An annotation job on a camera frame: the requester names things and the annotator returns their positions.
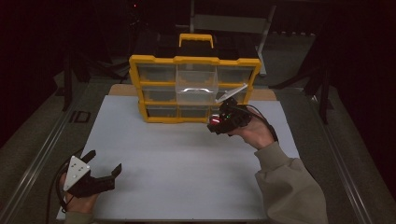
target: clear plastic drawer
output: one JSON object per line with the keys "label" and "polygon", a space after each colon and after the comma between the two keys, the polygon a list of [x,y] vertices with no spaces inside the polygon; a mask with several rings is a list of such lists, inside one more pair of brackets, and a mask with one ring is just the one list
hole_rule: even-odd
{"label": "clear plastic drawer", "polygon": [[219,83],[248,83],[255,67],[218,66]]}
{"label": "clear plastic drawer", "polygon": [[148,117],[175,118],[177,106],[175,105],[147,105]]}
{"label": "clear plastic drawer", "polygon": [[210,106],[210,114],[219,114],[220,108],[217,105]]}
{"label": "clear plastic drawer", "polygon": [[176,66],[174,64],[138,63],[140,81],[174,82]]}
{"label": "clear plastic drawer", "polygon": [[178,105],[213,105],[218,93],[216,66],[185,63],[177,66]]}
{"label": "clear plastic drawer", "polygon": [[175,102],[174,86],[142,86],[143,97],[146,102]]}
{"label": "clear plastic drawer", "polygon": [[181,118],[207,118],[209,106],[180,105],[178,111]]}

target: white table surface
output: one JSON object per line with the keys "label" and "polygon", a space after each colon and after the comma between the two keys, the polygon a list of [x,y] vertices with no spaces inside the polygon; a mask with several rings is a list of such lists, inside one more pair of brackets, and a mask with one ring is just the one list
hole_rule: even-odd
{"label": "white table surface", "polygon": [[[102,177],[122,163],[116,188],[100,195],[95,217],[129,221],[266,219],[254,174],[255,149],[239,136],[211,133],[203,123],[142,120],[137,97],[106,96],[82,155]],[[289,157],[299,157],[278,101],[252,101],[276,129]]]}

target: yellow carrying handle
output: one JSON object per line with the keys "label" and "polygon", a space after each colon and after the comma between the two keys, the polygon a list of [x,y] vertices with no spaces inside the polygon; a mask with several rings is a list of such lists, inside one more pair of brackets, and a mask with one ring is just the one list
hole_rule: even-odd
{"label": "yellow carrying handle", "polygon": [[178,40],[178,46],[179,47],[181,47],[181,41],[183,41],[183,40],[210,41],[210,46],[213,48],[212,35],[180,34],[180,38]]}

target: black cable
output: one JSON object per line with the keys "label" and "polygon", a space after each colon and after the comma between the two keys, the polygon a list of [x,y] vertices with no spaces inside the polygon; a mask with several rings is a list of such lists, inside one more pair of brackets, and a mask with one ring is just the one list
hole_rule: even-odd
{"label": "black cable", "polygon": [[[59,185],[59,182],[61,181],[62,174],[67,172],[67,168],[68,168],[68,163],[65,163],[64,167],[62,169],[60,169],[60,171],[57,173],[56,180],[55,180],[56,184]],[[58,197],[59,204],[62,207],[62,211],[64,210],[64,213],[65,213],[67,204],[64,202],[64,196],[62,195],[59,186],[55,186],[55,189],[56,189],[55,192],[56,192],[56,196]]]}
{"label": "black cable", "polygon": [[[72,198],[69,200],[69,202],[67,202],[67,203],[65,203],[65,207],[67,207],[67,205],[69,205],[71,202],[72,202],[72,200],[74,199],[74,195],[72,195]],[[64,209],[64,208],[62,208],[62,212],[63,213],[66,213],[67,211],[66,211],[66,209]]]}
{"label": "black cable", "polygon": [[59,179],[60,179],[60,177],[58,178],[59,173],[63,173],[63,172],[62,172],[63,170],[66,170],[66,171],[67,171],[67,167],[68,167],[68,166],[67,166],[67,165],[68,165],[67,163],[70,161],[70,158],[71,158],[72,156],[76,156],[76,154],[78,154],[79,152],[81,152],[82,149],[84,149],[84,147],[82,147],[81,149],[79,149],[78,151],[76,151],[75,153],[73,153],[71,156],[69,156],[69,157],[67,158],[67,160],[65,160],[65,161],[62,163],[61,167],[59,167],[59,169],[58,169],[58,170],[56,171],[56,173],[55,173],[55,176],[52,178],[52,181],[51,181],[50,187],[49,187],[49,194],[48,194],[48,196],[47,196],[46,224],[50,223],[50,198],[51,198],[52,188],[53,188],[55,182],[56,182],[56,183],[59,183]]}
{"label": "black cable", "polygon": [[254,105],[247,105],[247,106],[250,107],[250,108],[255,109],[256,112],[259,113],[260,116],[262,116],[260,119],[261,119],[264,123],[268,123],[267,119],[265,119],[265,116],[262,114],[262,112],[261,112],[258,108],[256,108]]}

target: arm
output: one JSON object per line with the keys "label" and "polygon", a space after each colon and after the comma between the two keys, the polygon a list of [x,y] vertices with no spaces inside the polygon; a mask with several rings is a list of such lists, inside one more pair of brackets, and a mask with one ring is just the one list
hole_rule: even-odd
{"label": "arm", "polygon": [[[61,177],[61,186],[64,185],[66,174]],[[90,224],[93,223],[93,208],[99,194],[86,198],[76,198],[68,192],[65,193],[67,205],[65,224]]]}
{"label": "arm", "polygon": [[286,156],[262,121],[253,118],[248,126],[229,134],[240,135],[258,150],[261,169],[256,179],[272,223],[328,223],[320,186],[300,159]]}

